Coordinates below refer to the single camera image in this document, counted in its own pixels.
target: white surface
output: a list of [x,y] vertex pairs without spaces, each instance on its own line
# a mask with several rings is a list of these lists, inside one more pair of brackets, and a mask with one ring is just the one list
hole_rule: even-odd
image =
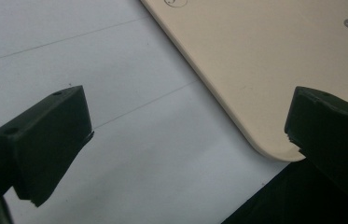
[[0,1],[0,126],[75,85],[95,137],[40,208],[7,193],[17,224],[220,223],[285,167],[246,143],[139,1]]

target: beige board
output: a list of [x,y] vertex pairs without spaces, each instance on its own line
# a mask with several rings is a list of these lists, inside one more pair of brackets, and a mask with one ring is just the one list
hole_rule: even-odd
[[142,0],[251,145],[304,157],[284,133],[296,86],[348,101],[348,0]]

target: black clamp jaw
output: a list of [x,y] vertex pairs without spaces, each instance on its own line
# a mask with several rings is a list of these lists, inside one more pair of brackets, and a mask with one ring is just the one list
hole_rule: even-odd
[[52,93],[0,127],[0,224],[12,223],[3,199],[9,188],[40,206],[92,137],[81,86]]
[[223,223],[348,223],[348,103],[297,87],[285,132],[306,159],[290,163]]

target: drawn line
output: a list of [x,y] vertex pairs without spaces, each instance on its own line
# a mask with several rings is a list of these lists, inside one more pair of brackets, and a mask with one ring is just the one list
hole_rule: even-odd
[[156,99],[154,99],[154,100],[152,100],[152,101],[150,101],[150,102],[148,102],[148,103],[146,103],[146,104],[144,104],[144,105],[140,105],[140,106],[136,107],[135,109],[133,109],[133,110],[131,110],[131,111],[125,113],[125,114],[122,114],[122,115],[120,115],[120,116],[118,116],[118,117],[115,117],[115,118],[113,118],[113,119],[111,119],[111,120],[109,120],[109,121],[107,121],[107,122],[105,122],[105,123],[103,123],[103,124],[100,124],[100,125],[96,126],[96,127],[93,129],[93,131],[95,131],[95,130],[101,128],[102,126],[104,126],[104,125],[106,125],[106,124],[108,124],[108,123],[110,123],[110,122],[112,122],[112,121],[115,121],[116,119],[122,118],[122,117],[124,117],[124,116],[126,116],[126,115],[128,115],[128,114],[131,114],[131,113],[132,113],[133,111],[135,111],[135,110],[138,110],[138,109],[140,109],[140,108],[142,108],[142,107],[145,107],[145,106],[147,106],[147,105],[151,105],[151,104],[153,104],[154,102],[156,102],[156,101],[158,101],[158,100],[164,98],[165,96],[168,96],[168,95],[173,94],[174,92],[183,90],[183,89],[186,88],[187,86],[193,85],[193,84],[196,83],[196,82],[199,82],[199,80],[194,80],[194,81],[192,81],[192,82],[186,84],[185,86],[183,86],[183,87],[181,87],[181,88],[179,88],[179,89],[176,89],[176,90],[174,90],[174,91],[170,91],[170,92],[168,92],[168,93],[162,95],[161,97],[158,97],[158,98],[156,98]]
[[117,26],[120,26],[120,25],[124,25],[124,24],[127,24],[127,23],[134,22],[134,21],[144,20],[144,19],[147,19],[147,18],[150,18],[150,16],[146,16],[146,17],[143,17],[143,18],[139,18],[139,19],[136,19],[136,20],[133,20],[133,21],[125,21],[125,22],[123,22],[123,23],[119,23],[119,24],[115,24],[115,25],[112,25],[112,26],[108,26],[108,27],[105,27],[105,28],[102,28],[102,29],[99,29],[99,30],[91,31],[91,32],[88,32],[88,33],[86,33],[86,34],[74,35],[74,36],[71,36],[71,37],[67,37],[67,38],[65,38],[65,39],[61,39],[61,40],[57,40],[57,41],[54,41],[54,42],[50,42],[50,43],[48,43],[48,44],[40,45],[40,46],[37,46],[37,47],[34,47],[34,48],[24,49],[24,50],[21,50],[21,51],[18,51],[18,52],[10,53],[10,54],[8,54],[8,55],[0,56],[0,59],[6,58],[6,57],[9,57],[9,56],[12,56],[12,55],[24,53],[24,52],[29,51],[29,50],[43,48],[43,47],[48,46],[48,45],[57,44],[57,43],[60,43],[60,42],[65,41],[65,40],[70,40],[70,39],[74,39],[74,38],[77,38],[77,37],[81,37],[81,36],[83,36],[83,35],[95,34],[95,33],[97,33],[97,32],[101,32],[101,31],[103,31],[103,30],[107,30],[107,29],[110,29],[110,28],[114,28],[114,27],[117,27]]

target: pencil line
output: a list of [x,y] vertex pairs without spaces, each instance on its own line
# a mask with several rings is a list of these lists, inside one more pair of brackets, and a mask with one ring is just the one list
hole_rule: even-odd
[[116,119],[120,119],[120,118],[122,118],[122,117],[124,117],[124,116],[126,116],[126,115],[128,115],[128,114],[131,114],[131,113],[134,112],[135,110],[138,110],[138,109],[140,109],[140,108],[142,108],[142,107],[145,107],[145,106],[147,106],[147,105],[151,105],[151,104],[153,104],[154,102],[156,102],[156,101],[158,101],[158,100],[164,98],[165,96],[168,96],[168,95],[171,95],[171,94],[173,94],[173,93],[175,93],[175,92],[177,92],[177,91],[180,91],[180,90],[186,88],[187,86],[190,86],[190,85],[192,85],[192,84],[194,84],[194,83],[196,83],[196,82],[198,82],[198,81],[199,81],[198,79],[197,79],[197,80],[194,80],[194,81],[192,81],[192,82],[186,84],[186,85],[183,86],[183,87],[180,87],[180,88],[178,88],[178,89],[176,89],[176,90],[174,90],[174,91],[170,91],[170,92],[168,92],[168,93],[165,93],[165,94],[163,94],[162,96],[160,96],[160,97],[158,97],[158,98],[156,98],[156,99],[154,99],[154,100],[152,100],[152,101],[150,101],[150,102],[148,102],[148,103],[146,103],[146,104],[144,104],[144,105],[140,105],[140,106],[136,107],[135,109],[133,109],[133,110],[127,112],[127,113],[124,113],[124,114],[122,114],[122,115],[120,115],[120,116],[118,116],[118,117],[115,117],[115,118],[113,118],[113,119],[111,119],[111,120],[109,120],[109,121],[107,121],[107,122],[105,122],[105,123],[103,123],[103,124],[100,124],[100,125],[96,126],[96,127],[93,129],[93,131],[95,131],[95,130],[97,130],[97,129],[103,127],[103,126],[105,126],[106,124],[108,124],[108,123],[110,123],[110,122],[112,122],[112,121],[115,121]]
[[13,56],[13,55],[16,55],[16,54],[24,53],[24,52],[29,51],[29,50],[40,49],[40,48],[43,48],[45,46],[61,43],[61,42],[66,41],[66,40],[70,40],[70,39],[74,39],[74,38],[77,38],[77,37],[81,37],[83,35],[95,34],[95,33],[98,33],[98,32],[101,32],[101,31],[104,31],[104,30],[107,30],[107,29],[110,29],[110,28],[114,28],[114,27],[117,27],[117,26],[120,26],[120,25],[124,25],[124,24],[127,24],[127,23],[134,22],[134,21],[144,20],[144,19],[147,19],[147,18],[150,18],[150,16],[142,17],[142,18],[139,18],[139,19],[136,19],[136,20],[132,20],[132,21],[125,21],[125,22],[122,22],[122,23],[119,23],[119,24],[115,24],[115,25],[107,26],[107,27],[102,28],[102,29],[91,31],[91,32],[88,32],[86,34],[74,35],[74,36],[71,36],[71,37],[67,37],[65,39],[61,39],[61,40],[57,40],[57,41],[54,41],[54,42],[50,42],[48,44],[43,44],[43,45],[40,45],[40,46],[37,46],[37,47],[33,47],[33,48],[17,51],[17,52],[14,52],[14,53],[10,53],[10,54],[4,55],[4,56],[0,56],[0,59],[6,58],[6,57],[9,57],[9,56]]

